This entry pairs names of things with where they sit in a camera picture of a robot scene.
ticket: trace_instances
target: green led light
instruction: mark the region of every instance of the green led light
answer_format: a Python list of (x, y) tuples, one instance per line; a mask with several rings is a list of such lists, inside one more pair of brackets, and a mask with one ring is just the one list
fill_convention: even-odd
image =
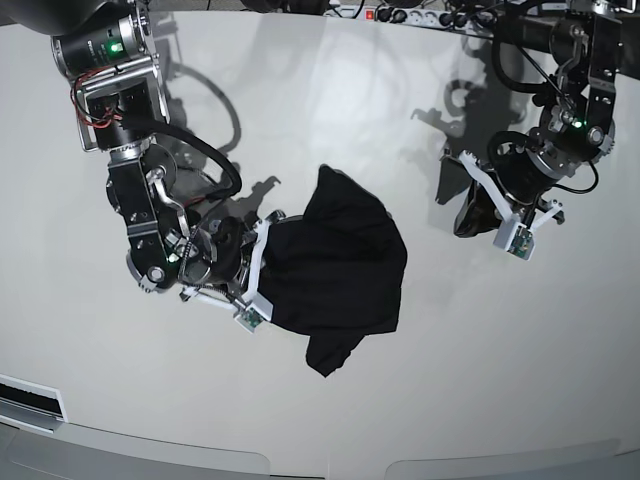
[(109, 46), (109, 50), (111, 53), (120, 53), (123, 50), (123, 47), (121, 43), (112, 43)]

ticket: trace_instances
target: white table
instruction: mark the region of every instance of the white table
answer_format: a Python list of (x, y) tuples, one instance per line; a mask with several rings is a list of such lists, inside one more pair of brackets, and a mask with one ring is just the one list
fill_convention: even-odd
[[(104, 192), (108, 158), (81, 151), (48, 38), (11, 26), (0, 29), (1, 373), (59, 388), (73, 423), (258, 452), (274, 474), (373, 480), (405, 459), (608, 438), (640, 447), (634, 81), (618, 81), (600, 187), (558, 192), (567, 222), (545, 226), (526, 263), (492, 235), (451, 234), (462, 196), (434, 201), (445, 136), (420, 111), (444, 110), (451, 79), (485, 81), (461, 37), (315, 17), (176, 18), (182, 63), (238, 112), (241, 196), (281, 181), (260, 214), (302, 213), (323, 163), (385, 203), (409, 251), (399, 329), (366, 338), (324, 379), (305, 364), (304, 337), (270, 326), (251, 336), (177, 291), (141, 293)], [(205, 87), (183, 77), (169, 88), (196, 134), (231, 138)], [(525, 105), (530, 123), (537, 111)], [(571, 184), (589, 184), (582, 170)]]

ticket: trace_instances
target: black cloth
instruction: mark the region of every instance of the black cloth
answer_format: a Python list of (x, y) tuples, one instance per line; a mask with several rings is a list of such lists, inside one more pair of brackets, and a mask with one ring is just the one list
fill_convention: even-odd
[(365, 335), (398, 325), (407, 250), (384, 205), (327, 166), (301, 220), (273, 225), (259, 291), (272, 323), (309, 335), (307, 363), (325, 377)]

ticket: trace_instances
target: red wire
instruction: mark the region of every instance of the red wire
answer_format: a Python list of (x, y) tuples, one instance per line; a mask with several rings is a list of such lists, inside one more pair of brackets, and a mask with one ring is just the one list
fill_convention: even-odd
[(107, 128), (109, 126), (111, 126), (111, 123), (113, 123), (113, 119), (116, 118), (118, 120), (121, 120), (122, 117), (120, 115), (112, 115), (110, 118), (105, 119), (104, 121), (95, 121), (92, 122), (90, 120), (87, 120), (87, 116), (82, 113), (80, 111), (80, 108), (78, 107), (78, 103), (77, 103), (77, 99), (75, 97), (75, 93), (76, 93), (76, 85), (79, 85), (80, 83), (82, 83), (83, 81), (93, 77), (94, 75), (100, 73), (101, 71), (105, 70), (107, 67), (102, 67), (102, 68), (97, 68), (95, 70), (91, 70), (83, 75), (81, 75), (80, 77), (78, 77), (76, 80), (74, 80), (74, 84), (71, 87), (71, 91), (69, 92), (69, 97), (71, 98), (71, 103), (73, 103), (73, 106), (76, 110), (76, 115), (78, 116), (78, 119), (85, 125), (89, 126), (89, 127), (93, 127), (93, 128)]
[(187, 201), (184, 203), (184, 206), (185, 206), (185, 208), (186, 208), (186, 207), (189, 207), (190, 205), (193, 205), (194, 203), (197, 203), (197, 202), (199, 202), (200, 200), (204, 200), (205, 198), (206, 198), (206, 197), (195, 197), (195, 198), (192, 198), (192, 199), (190, 199), (190, 200), (187, 200)]

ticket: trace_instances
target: robotic arm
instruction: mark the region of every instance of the robotic arm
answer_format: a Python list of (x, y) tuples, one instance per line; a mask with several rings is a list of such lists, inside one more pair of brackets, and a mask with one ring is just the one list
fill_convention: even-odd
[[(54, 58), (70, 85), (82, 146), (109, 153), (107, 195), (125, 222), (127, 264), (140, 287), (162, 292), (179, 283), (184, 300), (196, 297), (233, 310), (250, 331), (269, 320), (271, 305), (257, 292), (258, 277), (269, 225), (284, 214), (274, 212), (247, 226), (233, 217), (217, 218), (215, 204), (200, 215), (171, 197), (176, 163), (155, 143), (155, 134), (186, 142), (222, 167), (221, 185), (208, 200), (223, 201), (242, 182), (224, 155), (169, 124), (146, 6), (136, 0), (1, 1), (16, 21), (53, 35)], [(493, 33), (498, 77), (515, 91), (533, 94), (542, 113), (526, 135), (497, 132), (481, 160), (470, 152), (459, 156), (474, 181), (456, 218), (457, 236), (497, 229), (496, 246), (529, 259), (536, 229), (552, 218), (564, 221), (562, 205), (542, 196), (552, 188), (572, 193), (595, 188), (595, 164), (611, 151), (615, 137), (614, 82), (622, 46), (615, 14), (635, 9), (635, 3), (619, 1), (625, 0), (570, 0), (561, 17), (549, 19), (527, 15), (548, 0), (488, 8), (458, 0), (456, 15), (474, 18)], [(545, 77), (540, 84), (516, 82), (502, 68), (503, 43), (516, 45), (528, 59), (525, 48), (550, 53), (558, 69), (554, 75), (540, 69)], [(560, 183), (583, 164), (594, 172), (592, 187), (575, 190)], [(537, 211), (542, 211), (538, 219)]]
[[(482, 160), (470, 152), (458, 158), (474, 181), (456, 218), (455, 234), (473, 237), (497, 229), (494, 245), (526, 260), (533, 253), (537, 228), (551, 218), (564, 222), (562, 204), (542, 196), (552, 188), (585, 194), (598, 184), (595, 164), (611, 152), (615, 138), (615, 78), (622, 53), (621, 22), (615, 13), (635, 9), (635, 4), (573, 0), (559, 18), (526, 15), (544, 3), (548, 0), (508, 6), (486, 24), (493, 31), (496, 75), (508, 88), (533, 94), (533, 103), (542, 107), (538, 126), (527, 135), (497, 132)], [(540, 71), (545, 77), (540, 84), (516, 82), (501, 65), (503, 42), (516, 45), (536, 68), (524, 48), (550, 53), (558, 69), (551, 76)], [(559, 183), (584, 164), (594, 174), (591, 187), (576, 190)], [(537, 220), (536, 210), (543, 213)]]
[[(238, 193), (242, 180), (222, 153), (169, 124), (146, 7), (97, 0), (7, 5), (14, 19), (56, 33), (53, 55), (69, 82), (82, 147), (110, 156), (107, 196), (126, 225), (127, 265), (138, 285), (149, 293), (178, 283), (184, 301), (195, 297), (232, 310), (249, 331), (270, 320), (272, 306), (258, 293), (258, 278), (269, 225), (284, 214), (253, 226), (217, 216), (217, 204)], [(206, 195), (212, 202), (206, 213), (172, 198), (178, 169), (156, 134), (189, 144), (222, 168), (220, 183)]]

